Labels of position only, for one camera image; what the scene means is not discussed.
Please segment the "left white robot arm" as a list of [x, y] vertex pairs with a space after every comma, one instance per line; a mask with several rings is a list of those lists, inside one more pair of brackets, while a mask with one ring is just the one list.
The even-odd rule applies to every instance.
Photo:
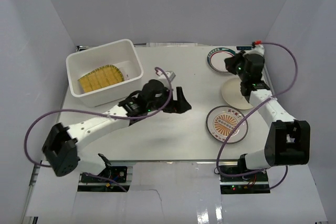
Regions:
[[102, 116], [64, 126], [55, 124], [45, 140], [42, 151], [58, 177], [74, 170], [90, 173], [98, 181], [110, 178], [111, 163], [101, 153], [87, 155], [84, 148], [90, 143], [141, 121], [155, 112], [182, 114], [192, 106], [187, 102], [181, 87], [176, 87], [177, 99], [172, 90], [159, 80], [150, 80], [140, 91], [132, 92], [124, 100], [110, 108]]

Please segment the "white plate orange sunburst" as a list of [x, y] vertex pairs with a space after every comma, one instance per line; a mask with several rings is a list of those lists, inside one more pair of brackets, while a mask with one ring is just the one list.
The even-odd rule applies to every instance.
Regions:
[[[206, 129], [214, 139], [224, 142], [228, 134], [236, 127], [243, 117], [244, 115], [234, 107], [217, 106], [207, 114]], [[248, 123], [244, 121], [232, 134], [227, 144], [241, 142], [246, 137], [248, 130]]]

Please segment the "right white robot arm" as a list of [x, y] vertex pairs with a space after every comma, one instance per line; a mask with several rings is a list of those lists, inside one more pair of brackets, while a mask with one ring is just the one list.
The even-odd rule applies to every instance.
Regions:
[[279, 104], [261, 79], [265, 59], [261, 53], [241, 51], [225, 61], [226, 70], [239, 76], [240, 92], [269, 127], [263, 149], [238, 159], [237, 175], [247, 182], [256, 170], [273, 166], [305, 165], [310, 158], [310, 125], [295, 119]]

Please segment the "cream plain plate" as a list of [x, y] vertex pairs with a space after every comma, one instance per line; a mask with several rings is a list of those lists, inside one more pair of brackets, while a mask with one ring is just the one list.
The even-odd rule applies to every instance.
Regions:
[[240, 92], [240, 79], [230, 78], [225, 81], [221, 87], [221, 94], [224, 101], [239, 110], [249, 110], [253, 106], [247, 102]]

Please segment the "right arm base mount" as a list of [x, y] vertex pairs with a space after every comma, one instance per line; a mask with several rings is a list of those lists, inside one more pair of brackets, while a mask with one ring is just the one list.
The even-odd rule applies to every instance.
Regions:
[[214, 174], [219, 175], [220, 193], [222, 195], [268, 194], [270, 186], [266, 172], [242, 177], [224, 177], [214, 168]]

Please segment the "white plate with teal rim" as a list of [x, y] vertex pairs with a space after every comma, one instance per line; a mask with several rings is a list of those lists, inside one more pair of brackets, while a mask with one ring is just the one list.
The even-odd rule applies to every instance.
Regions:
[[225, 47], [212, 49], [207, 55], [207, 64], [217, 73], [229, 74], [226, 69], [225, 59], [233, 57], [236, 52]]

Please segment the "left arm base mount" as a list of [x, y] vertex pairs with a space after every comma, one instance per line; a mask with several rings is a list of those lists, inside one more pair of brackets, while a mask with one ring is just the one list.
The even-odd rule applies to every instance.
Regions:
[[126, 193], [131, 181], [128, 179], [127, 166], [105, 168], [96, 178], [81, 174], [77, 191], [92, 193]]

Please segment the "scoop-shaped woven bamboo tray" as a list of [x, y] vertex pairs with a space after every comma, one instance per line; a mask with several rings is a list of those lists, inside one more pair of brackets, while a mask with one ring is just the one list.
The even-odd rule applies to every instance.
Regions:
[[121, 70], [114, 65], [99, 67], [78, 80], [84, 93], [106, 88], [123, 81], [124, 76]]

